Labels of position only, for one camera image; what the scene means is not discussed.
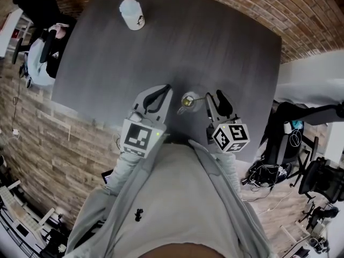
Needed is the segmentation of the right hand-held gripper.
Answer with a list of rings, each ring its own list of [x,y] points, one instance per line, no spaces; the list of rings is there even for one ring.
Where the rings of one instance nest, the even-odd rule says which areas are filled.
[[[247,125],[233,111],[233,106],[221,90],[217,99],[209,92],[205,105],[210,124],[206,129],[208,144],[215,144],[222,153],[239,152],[249,142]]]

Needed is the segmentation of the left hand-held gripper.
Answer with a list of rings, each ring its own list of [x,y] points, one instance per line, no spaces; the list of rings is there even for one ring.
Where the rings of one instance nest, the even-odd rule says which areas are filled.
[[[164,124],[173,90],[157,85],[139,93],[124,119],[120,151],[146,158],[166,131]]]

